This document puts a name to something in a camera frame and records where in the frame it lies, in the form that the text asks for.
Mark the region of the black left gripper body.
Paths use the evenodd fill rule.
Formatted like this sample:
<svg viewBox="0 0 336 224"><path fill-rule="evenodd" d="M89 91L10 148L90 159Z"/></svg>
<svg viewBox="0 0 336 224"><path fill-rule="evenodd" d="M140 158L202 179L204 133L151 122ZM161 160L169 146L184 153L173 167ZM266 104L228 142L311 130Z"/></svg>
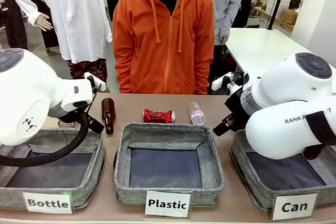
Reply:
<svg viewBox="0 0 336 224"><path fill-rule="evenodd" d="M88 115L87 113L79 113L76 116L75 121L81 126L87 126L87 128L97 134L101 134L104 130L104 126L96 119Z"/></svg>

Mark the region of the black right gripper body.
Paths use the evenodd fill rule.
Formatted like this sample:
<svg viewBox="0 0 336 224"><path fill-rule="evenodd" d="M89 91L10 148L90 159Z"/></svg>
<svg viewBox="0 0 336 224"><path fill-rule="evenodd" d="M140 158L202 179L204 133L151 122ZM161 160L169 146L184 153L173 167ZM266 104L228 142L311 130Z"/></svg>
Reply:
<svg viewBox="0 0 336 224"><path fill-rule="evenodd" d="M246 127L249 119L249 114L243 109L240 101L240 96L243 92L242 88L239 88L226 100L225 105L231 111L230 115L224 118L224 122L227 124L230 130L243 130Z"/></svg>

